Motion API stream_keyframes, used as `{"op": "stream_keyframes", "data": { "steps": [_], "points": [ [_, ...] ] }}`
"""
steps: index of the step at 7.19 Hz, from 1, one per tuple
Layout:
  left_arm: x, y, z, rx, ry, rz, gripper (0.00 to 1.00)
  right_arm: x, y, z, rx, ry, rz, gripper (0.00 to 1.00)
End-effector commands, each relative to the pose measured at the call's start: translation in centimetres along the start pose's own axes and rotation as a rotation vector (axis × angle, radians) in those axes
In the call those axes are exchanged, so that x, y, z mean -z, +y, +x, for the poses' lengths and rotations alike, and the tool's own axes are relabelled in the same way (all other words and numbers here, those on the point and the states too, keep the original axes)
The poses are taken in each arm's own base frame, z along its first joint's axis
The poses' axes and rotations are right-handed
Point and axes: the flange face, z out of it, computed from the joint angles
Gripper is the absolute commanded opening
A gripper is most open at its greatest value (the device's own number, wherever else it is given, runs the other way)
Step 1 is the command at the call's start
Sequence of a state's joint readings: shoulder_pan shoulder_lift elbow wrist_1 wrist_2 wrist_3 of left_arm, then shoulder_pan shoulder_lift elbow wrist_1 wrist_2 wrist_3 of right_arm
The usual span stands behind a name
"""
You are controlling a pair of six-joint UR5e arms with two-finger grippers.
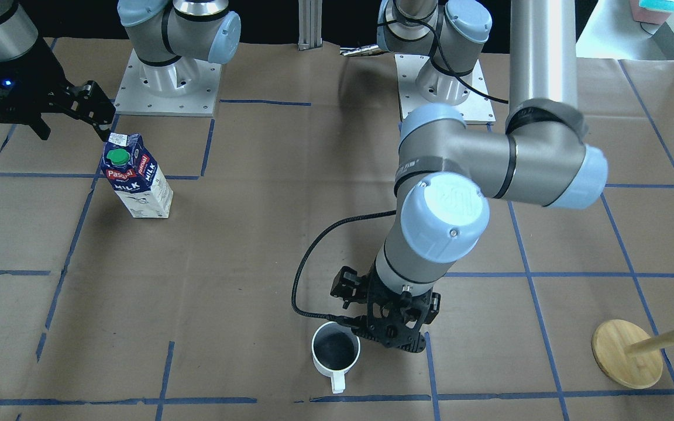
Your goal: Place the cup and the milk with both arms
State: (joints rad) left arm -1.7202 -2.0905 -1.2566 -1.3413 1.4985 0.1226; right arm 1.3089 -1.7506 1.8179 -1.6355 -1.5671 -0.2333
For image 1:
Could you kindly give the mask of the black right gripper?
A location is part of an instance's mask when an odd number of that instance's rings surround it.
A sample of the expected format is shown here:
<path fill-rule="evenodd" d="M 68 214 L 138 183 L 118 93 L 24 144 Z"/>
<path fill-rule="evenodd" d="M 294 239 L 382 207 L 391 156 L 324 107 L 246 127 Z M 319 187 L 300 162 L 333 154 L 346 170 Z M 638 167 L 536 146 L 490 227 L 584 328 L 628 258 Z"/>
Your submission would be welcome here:
<path fill-rule="evenodd" d="M 27 53 L 0 62 L 0 123 L 29 125 L 41 140 L 51 128 L 41 117 L 45 111 L 63 113 L 89 123 L 107 142 L 116 109 L 99 83 L 64 85 L 66 77 L 46 41 L 37 41 Z"/>

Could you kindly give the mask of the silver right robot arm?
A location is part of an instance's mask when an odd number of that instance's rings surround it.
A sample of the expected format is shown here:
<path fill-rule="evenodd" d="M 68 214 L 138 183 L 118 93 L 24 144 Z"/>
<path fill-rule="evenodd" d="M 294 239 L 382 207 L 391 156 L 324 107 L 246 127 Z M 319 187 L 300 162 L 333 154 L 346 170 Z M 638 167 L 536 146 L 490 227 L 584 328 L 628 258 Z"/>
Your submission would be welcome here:
<path fill-rule="evenodd" d="M 211 116 L 221 66 L 236 53 L 240 16 L 227 1 L 120 1 L 133 53 L 114 101 L 99 83 L 72 84 L 16 1 L 0 1 L 0 123 L 51 133 L 44 113 L 88 123 L 107 141 L 116 114 Z"/>

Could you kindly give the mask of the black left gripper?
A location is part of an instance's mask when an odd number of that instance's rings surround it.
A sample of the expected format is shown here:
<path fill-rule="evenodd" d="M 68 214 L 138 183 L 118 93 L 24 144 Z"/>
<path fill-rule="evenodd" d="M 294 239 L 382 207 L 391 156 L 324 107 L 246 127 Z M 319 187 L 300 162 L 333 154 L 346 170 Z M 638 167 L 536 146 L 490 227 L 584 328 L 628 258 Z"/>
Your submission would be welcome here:
<path fill-rule="evenodd" d="M 441 295 L 432 289 L 418 296 L 409 291 L 397 294 L 374 272 L 359 275 L 348 266 L 335 276 L 330 295 L 342 299 L 342 309 L 351 303 L 366 304 L 366 316 L 360 322 L 361 338 L 410 353 L 425 350 L 422 325 L 430 325 L 441 308 Z"/>

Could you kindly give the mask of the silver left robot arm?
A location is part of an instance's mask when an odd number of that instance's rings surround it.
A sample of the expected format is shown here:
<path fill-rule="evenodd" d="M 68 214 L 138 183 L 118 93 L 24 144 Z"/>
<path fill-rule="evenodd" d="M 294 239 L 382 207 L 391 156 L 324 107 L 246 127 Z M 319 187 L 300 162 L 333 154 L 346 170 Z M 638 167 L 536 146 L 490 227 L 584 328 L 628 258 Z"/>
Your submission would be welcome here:
<path fill-rule="evenodd" d="M 330 293 L 366 304 L 357 317 L 326 315 L 359 337 L 409 352 L 441 306 L 433 292 L 489 224 L 489 199 L 588 208 L 608 178 L 603 152 L 586 144 L 577 104 L 575 5 L 511 3 L 509 116 L 505 133 L 469 130 L 447 103 L 401 124 L 395 222 L 366 275 L 343 267 Z"/>

